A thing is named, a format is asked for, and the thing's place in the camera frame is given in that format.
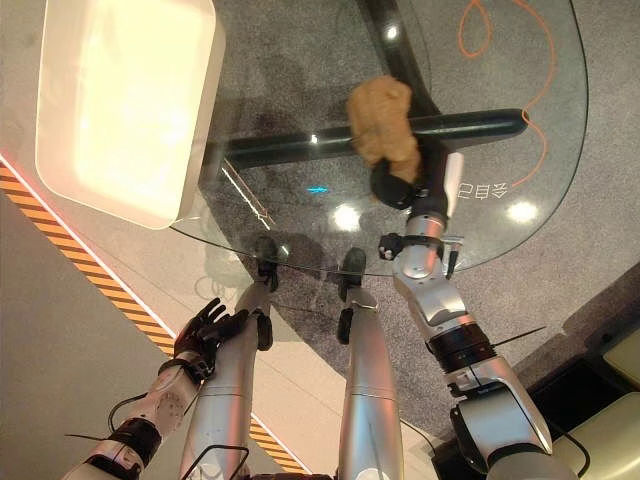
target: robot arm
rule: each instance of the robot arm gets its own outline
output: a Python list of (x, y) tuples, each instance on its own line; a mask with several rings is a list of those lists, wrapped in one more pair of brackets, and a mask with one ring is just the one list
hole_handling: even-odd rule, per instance
[(423, 155), (432, 165), (425, 166), (423, 183), (411, 200), (406, 235), (400, 242), (398, 236), (383, 237), (380, 249), (381, 256), (394, 259), (396, 289), (407, 300), (451, 394), (460, 399), (451, 420), (461, 452), (472, 467), (488, 472), (492, 480), (575, 479), (551, 457), (551, 435), (544, 418), (443, 271), (440, 239), (451, 210), (448, 189), (434, 188), (433, 182), (445, 183), (447, 165), (459, 164), (460, 154), (430, 145)]
[(147, 394), (122, 424), (63, 480), (137, 480), (164, 439), (181, 424), (203, 380), (213, 374), (223, 341), (242, 331), (248, 312), (233, 316), (214, 299), (182, 330), (174, 358), (165, 362)]

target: silver robot leg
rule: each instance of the silver robot leg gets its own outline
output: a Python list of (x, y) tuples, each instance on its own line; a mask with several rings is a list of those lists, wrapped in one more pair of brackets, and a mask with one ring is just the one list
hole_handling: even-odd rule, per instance
[[(253, 366), (258, 348), (260, 309), (269, 315), (269, 287), (261, 282), (249, 286), (236, 306), (236, 312), (250, 312), (243, 332), (225, 342), (216, 356), (215, 373), (201, 387), (182, 455), (180, 477), (210, 445), (246, 447), (251, 421)], [(242, 461), (239, 450), (210, 450), (193, 469), (189, 478), (226, 480)], [(246, 467), (238, 476), (247, 474)]]
[(351, 362), (342, 414), (338, 480), (402, 480), (397, 395), (376, 301), (366, 290), (351, 288), (347, 307), (353, 312), (348, 334)]

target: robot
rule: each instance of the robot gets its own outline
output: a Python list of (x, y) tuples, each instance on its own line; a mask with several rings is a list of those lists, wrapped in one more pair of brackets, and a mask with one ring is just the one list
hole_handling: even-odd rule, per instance
[[(406, 121), (403, 87), (388, 77), (380, 85), (373, 102), (371, 92), (356, 89), (348, 112), (355, 140), (360, 140), (358, 150), (373, 167), (374, 194), (393, 208), (409, 209), (405, 234), (383, 236), (380, 256), (393, 261), (395, 288), (408, 302), (426, 348), (458, 401), (450, 416), (460, 450), (489, 480), (575, 480), (551, 456), (544, 418), (449, 280), (451, 265), (448, 274), (443, 269), (442, 237), (455, 207), (451, 192), (457, 192), (462, 156), (434, 141), (408, 139), (408, 127), (392, 125)], [(369, 97), (364, 113), (358, 97)], [(371, 115), (376, 108), (374, 113), (383, 115)], [(367, 125), (372, 122), (382, 125)], [(381, 136), (365, 138), (371, 128)], [(191, 319), (147, 394), (64, 480), (137, 480), (192, 404), (181, 479), (331, 478), (252, 477), (244, 463), (255, 354), (272, 343), (269, 294), (278, 284), (275, 251), (273, 241), (260, 239), (257, 280), (243, 293), (235, 313), (225, 313), (214, 299)], [(344, 309), (338, 340), (349, 346), (351, 357), (335, 478), (402, 480), (398, 398), (377, 302), (362, 286), (365, 264), (364, 252), (353, 248), (341, 266)]]

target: glass tabletop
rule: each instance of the glass tabletop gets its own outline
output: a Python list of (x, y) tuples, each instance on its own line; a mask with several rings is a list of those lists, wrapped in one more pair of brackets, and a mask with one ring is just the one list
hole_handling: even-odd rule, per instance
[(250, 256), (269, 235), (280, 262), (316, 270), (338, 270), (357, 246), (368, 274), (390, 274), (378, 240), (404, 233), (407, 212), (372, 196), (345, 103), (360, 82), (391, 73), (412, 87), (411, 118), (527, 112), (519, 135), (461, 148), (465, 170), (447, 228), (463, 238), (458, 269), (524, 242), (577, 167), (584, 56), (569, 1), (483, 5), (218, 0), (227, 45), (202, 198), (173, 228)]

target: beige cushion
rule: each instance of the beige cushion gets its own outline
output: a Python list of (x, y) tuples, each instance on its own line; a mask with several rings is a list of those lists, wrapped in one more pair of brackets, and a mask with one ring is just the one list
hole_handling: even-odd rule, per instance
[[(640, 392), (618, 399), (569, 433), (591, 457), (583, 480), (640, 479)], [(553, 443), (553, 455), (575, 473), (584, 464), (584, 455), (566, 437)]]
[(605, 353), (603, 358), (620, 375), (640, 388), (640, 329)]

